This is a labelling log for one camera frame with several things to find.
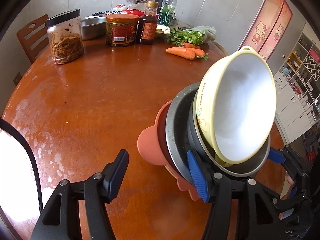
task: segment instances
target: plastic jar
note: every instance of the plastic jar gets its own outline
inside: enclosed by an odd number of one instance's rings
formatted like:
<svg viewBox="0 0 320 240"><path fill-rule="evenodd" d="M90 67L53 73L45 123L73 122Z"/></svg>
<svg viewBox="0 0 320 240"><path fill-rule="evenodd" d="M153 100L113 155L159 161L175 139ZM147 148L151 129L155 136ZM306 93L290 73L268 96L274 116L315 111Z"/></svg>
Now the plastic jar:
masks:
<svg viewBox="0 0 320 240"><path fill-rule="evenodd" d="M49 44L55 64L65 64L78 58L83 52L80 9L58 14L48 19Z"/></svg>
<svg viewBox="0 0 320 240"><path fill-rule="evenodd" d="M111 14L106 16L107 43L113 47L134 44L139 16L133 14Z"/></svg>

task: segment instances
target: black cable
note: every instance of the black cable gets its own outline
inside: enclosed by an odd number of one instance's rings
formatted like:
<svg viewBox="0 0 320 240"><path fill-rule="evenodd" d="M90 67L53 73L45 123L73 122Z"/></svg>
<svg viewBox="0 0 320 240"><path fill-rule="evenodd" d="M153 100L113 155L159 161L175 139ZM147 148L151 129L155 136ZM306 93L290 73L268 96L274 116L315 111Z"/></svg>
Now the black cable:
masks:
<svg viewBox="0 0 320 240"><path fill-rule="evenodd" d="M42 193L41 193L41 184L40 184L40 177L39 177L39 171L38 171L38 166L36 163L35 156L33 155L32 149L30 145L28 144L27 140L19 133L11 124L6 122L5 120L0 118L0 130L4 130L7 133L9 133L11 136L13 136L21 145L22 147L26 150L31 165L33 169L33 173L35 175L36 179L36 186L37 186L37 192L38 192L38 200L39 200L39 211L40 214L43 209L43 204L42 204Z"/></svg>

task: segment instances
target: orange jar lid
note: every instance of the orange jar lid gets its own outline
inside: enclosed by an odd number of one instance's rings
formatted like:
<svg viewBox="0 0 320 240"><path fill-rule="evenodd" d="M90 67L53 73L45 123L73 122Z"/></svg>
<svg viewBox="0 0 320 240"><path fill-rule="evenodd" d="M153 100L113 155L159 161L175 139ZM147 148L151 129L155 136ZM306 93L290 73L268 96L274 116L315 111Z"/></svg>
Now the orange jar lid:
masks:
<svg viewBox="0 0 320 240"><path fill-rule="evenodd" d="M127 23L127 22L137 22L139 20L138 15L134 14L110 14L106 16L108 23Z"/></svg>

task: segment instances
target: smartphone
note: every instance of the smartphone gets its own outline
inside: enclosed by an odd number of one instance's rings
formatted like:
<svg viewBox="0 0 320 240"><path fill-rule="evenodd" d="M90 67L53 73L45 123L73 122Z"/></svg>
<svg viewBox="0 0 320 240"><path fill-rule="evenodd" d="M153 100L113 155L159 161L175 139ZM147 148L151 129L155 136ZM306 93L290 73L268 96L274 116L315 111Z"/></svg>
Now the smartphone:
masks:
<svg viewBox="0 0 320 240"><path fill-rule="evenodd" d="M187 29L190 29L190 27L178 27L178 30L181 30L181 31L184 31L184 30L187 30Z"/></svg>

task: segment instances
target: soy sauce bottle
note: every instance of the soy sauce bottle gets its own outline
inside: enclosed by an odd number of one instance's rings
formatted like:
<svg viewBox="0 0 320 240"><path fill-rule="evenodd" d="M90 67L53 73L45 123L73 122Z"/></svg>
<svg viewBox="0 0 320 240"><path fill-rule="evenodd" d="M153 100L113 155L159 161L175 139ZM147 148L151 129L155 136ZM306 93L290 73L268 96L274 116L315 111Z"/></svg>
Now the soy sauce bottle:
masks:
<svg viewBox="0 0 320 240"><path fill-rule="evenodd" d="M144 15L139 19L136 43L146 45L153 43L158 25L158 19L156 17L158 5L158 2L147 2Z"/></svg>

